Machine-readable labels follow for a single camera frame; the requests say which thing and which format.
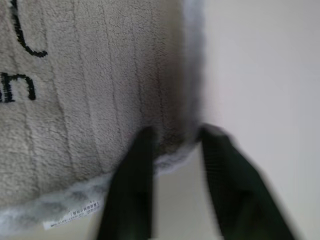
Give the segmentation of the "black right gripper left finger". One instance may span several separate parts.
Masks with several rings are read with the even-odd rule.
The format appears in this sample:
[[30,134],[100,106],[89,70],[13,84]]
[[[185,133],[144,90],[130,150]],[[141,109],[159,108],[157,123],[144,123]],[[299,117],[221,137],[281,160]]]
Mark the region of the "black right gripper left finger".
[[156,132],[141,129],[113,174],[96,240],[149,240],[153,234]]

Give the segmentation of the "grey fleece towel black lettering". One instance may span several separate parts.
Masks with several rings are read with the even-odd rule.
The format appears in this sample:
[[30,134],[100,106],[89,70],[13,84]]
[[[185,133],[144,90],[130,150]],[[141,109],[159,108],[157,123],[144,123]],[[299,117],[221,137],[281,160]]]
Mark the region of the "grey fleece towel black lettering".
[[102,200],[136,134],[154,171],[200,126],[204,0],[0,0],[0,240]]

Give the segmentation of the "white care label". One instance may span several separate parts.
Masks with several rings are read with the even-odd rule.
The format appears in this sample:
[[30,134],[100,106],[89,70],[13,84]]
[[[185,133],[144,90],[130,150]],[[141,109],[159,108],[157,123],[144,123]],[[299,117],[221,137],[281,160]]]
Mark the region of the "white care label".
[[45,230],[57,228],[61,225],[65,225],[69,222],[72,222],[74,220],[89,216],[100,209],[102,209],[104,206],[104,200],[91,200],[89,203],[87,203],[82,208],[73,209],[70,210],[66,215],[64,215],[62,218],[55,220],[55,221],[46,221],[43,222],[43,228]]

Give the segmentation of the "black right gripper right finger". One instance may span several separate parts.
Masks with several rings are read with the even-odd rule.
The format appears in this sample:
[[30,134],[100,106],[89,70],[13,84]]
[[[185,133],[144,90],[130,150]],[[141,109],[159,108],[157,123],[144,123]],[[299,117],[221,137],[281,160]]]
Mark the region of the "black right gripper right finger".
[[219,127],[199,131],[206,182],[224,240],[296,240],[259,172]]

